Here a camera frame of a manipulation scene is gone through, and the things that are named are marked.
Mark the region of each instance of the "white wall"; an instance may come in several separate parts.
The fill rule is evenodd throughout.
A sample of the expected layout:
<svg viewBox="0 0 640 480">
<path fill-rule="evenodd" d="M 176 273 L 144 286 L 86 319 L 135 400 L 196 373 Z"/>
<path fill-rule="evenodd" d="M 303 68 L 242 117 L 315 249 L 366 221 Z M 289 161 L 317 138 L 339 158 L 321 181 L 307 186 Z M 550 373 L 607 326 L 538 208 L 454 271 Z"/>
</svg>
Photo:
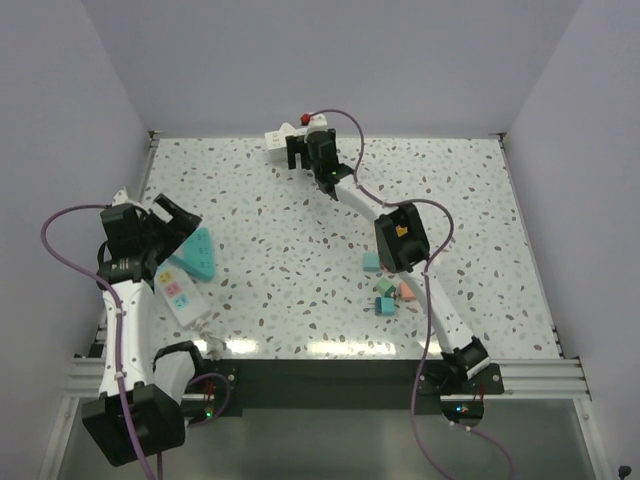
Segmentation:
<svg viewBox="0 0 640 480">
<path fill-rule="evenodd" d="M 515 119 L 580 0 L 83 0 L 145 123 L 261 134 L 345 108 L 370 134 Z"/>
<path fill-rule="evenodd" d="M 561 340 L 613 466 L 640 469 L 640 3 L 584 0 L 507 136 Z"/>
<path fill-rule="evenodd" d="M 3 2 L 0 65 L 0 478 L 29 480 L 100 298 L 47 255 L 40 225 L 131 182 L 146 132 L 77 0 Z M 51 232 L 91 268 L 103 235 L 97 211 Z"/>
</svg>

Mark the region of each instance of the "metal frame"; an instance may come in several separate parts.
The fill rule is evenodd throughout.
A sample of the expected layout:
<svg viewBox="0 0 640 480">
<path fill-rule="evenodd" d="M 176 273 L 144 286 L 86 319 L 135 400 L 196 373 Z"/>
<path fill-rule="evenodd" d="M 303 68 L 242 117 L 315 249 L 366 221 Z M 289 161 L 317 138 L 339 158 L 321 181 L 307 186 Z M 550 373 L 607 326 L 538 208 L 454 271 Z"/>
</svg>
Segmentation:
<svg viewBox="0 0 640 480">
<path fill-rule="evenodd" d="M 153 161 L 156 158 L 156 152 L 158 151 L 158 146 L 160 145 L 160 136 L 158 132 L 149 132 L 149 148 L 147 150 L 147 158 L 144 164 L 144 170 L 142 171 L 142 175 L 140 177 L 140 182 L 138 182 L 138 188 L 135 192 L 132 192 L 132 198 L 137 200 L 138 202 L 142 201 L 144 197 L 144 189 L 147 186 L 147 182 L 149 181 L 149 175 L 151 175 L 151 167 L 153 167 Z"/>
<path fill-rule="evenodd" d="M 242 362 L 269 362 L 268 360 L 229 361 L 228 368 L 238 368 Z M 292 360 L 298 368 L 305 368 L 305 362 L 313 360 Z M 324 364 L 334 360 L 319 360 Z M 387 364 L 405 364 L 411 368 L 417 361 L 412 360 L 360 360 L 360 362 L 384 362 Z M 576 412 L 582 427 L 582 433 L 593 470 L 597 480 L 611 480 L 614 477 L 604 455 L 602 440 L 593 421 L 589 389 L 579 360 L 497 360 L 502 372 L 505 393 L 502 395 L 487 394 L 491 400 L 574 400 Z M 39 480 L 57 478 L 65 450 L 71 434 L 76 412 L 82 399 L 96 398 L 102 374 L 104 360 L 100 358 L 76 358 L 73 360 L 71 372 L 64 390 L 64 398 L 54 425 L 54 430 L 47 448 L 45 460 Z M 184 399 L 197 401 L 202 398 L 198 394 L 186 394 Z M 470 395 L 449 395 L 446 400 L 469 400 Z"/>
</svg>

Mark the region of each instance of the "white power strip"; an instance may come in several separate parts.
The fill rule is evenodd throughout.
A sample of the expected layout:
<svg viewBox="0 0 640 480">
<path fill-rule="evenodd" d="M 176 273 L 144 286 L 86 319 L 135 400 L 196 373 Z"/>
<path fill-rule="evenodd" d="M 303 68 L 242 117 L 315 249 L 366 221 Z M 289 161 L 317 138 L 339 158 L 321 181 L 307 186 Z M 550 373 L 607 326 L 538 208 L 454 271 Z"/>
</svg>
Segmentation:
<svg viewBox="0 0 640 480">
<path fill-rule="evenodd" d="M 154 282 L 156 293 L 162 295 L 183 327 L 191 327 L 196 320 L 211 315 L 209 305 L 183 270 L 165 262 L 158 267 Z"/>
<path fill-rule="evenodd" d="M 315 130 L 326 130 L 327 118 L 320 114 L 311 118 L 309 125 L 302 128 L 293 128 L 288 123 L 283 123 L 280 130 L 274 132 L 267 132 L 264 134 L 264 139 L 267 143 L 267 152 L 269 152 L 269 159 L 272 162 L 283 162 L 287 160 L 287 140 L 288 136 L 299 137 L 300 135 L 306 135 Z"/>
</svg>

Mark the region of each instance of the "speckled tabletop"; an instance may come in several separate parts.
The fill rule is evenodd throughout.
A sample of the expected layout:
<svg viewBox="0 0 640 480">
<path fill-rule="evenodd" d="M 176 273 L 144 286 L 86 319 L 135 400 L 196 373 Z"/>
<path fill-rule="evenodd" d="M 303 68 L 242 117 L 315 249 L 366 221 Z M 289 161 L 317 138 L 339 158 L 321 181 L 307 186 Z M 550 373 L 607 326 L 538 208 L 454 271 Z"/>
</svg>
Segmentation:
<svg viewBox="0 0 640 480">
<path fill-rule="evenodd" d="M 344 162 L 353 163 L 357 146 L 338 139 Z M 450 209 L 454 243 L 434 274 L 493 358 L 558 358 L 498 141 L 368 139 L 362 181 L 389 200 L 426 196 Z M 375 251 L 373 226 L 317 190 L 310 173 L 270 162 L 262 138 L 162 139 L 143 203 L 160 192 L 201 215 L 213 237 L 216 276 L 197 288 L 225 356 L 420 356 L 426 332 L 417 303 L 374 315 L 382 274 L 362 270 L 362 254 Z M 448 224 L 419 209 L 435 247 Z M 186 339 L 198 334 L 181 328 L 157 295 L 152 351 Z"/>
</svg>

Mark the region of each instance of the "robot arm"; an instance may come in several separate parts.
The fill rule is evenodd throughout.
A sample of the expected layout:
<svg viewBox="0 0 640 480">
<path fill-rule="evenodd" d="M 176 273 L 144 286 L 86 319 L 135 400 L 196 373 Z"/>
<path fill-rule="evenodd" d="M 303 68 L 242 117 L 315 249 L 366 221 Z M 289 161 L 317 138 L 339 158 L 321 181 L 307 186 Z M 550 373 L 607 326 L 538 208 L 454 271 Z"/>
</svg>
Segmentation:
<svg viewBox="0 0 640 480">
<path fill-rule="evenodd" d="M 339 162 L 336 132 L 327 128 L 324 115 L 312 117 L 306 129 L 292 130 L 285 124 L 280 131 L 265 134 L 265 138 L 272 160 L 286 155 L 289 169 L 295 169 L 299 156 L 300 166 L 313 171 L 323 193 L 349 205 L 374 223 L 381 263 L 390 272 L 398 273 L 426 311 L 422 272 L 429 259 L 429 242 L 415 205 L 380 205 L 358 188 L 353 170 Z M 433 326 L 443 359 L 452 380 L 465 382 L 486 368 L 491 359 L 482 342 L 456 312 L 440 282 L 430 279 L 429 283 L 435 317 Z"/>
<path fill-rule="evenodd" d="M 119 192 L 100 214 L 107 235 L 98 255 L 98 275 L 122 301 L 122 321 L 116 302 L 103 290 L 107 311 L 107 354 L 99 399 L 83 404 L 82 421 L 114 466 L 136 460 L 126 426 L 116 376 L 116 348 L 120 348 L 129 409 L 145 455 L 180 446 L 185 441 L 182 395 L 194 374 L 203 373 L 203 361 L 192 342 L 171 345 L 155 357 L 149 351 L 148 310 L 158 266 L 193 233 L 201 219 L 164 195 L 155 203 L 171 220 L 131 202 Z M 105 260 L 108 248 L 111 258 Z"/>
</svg>

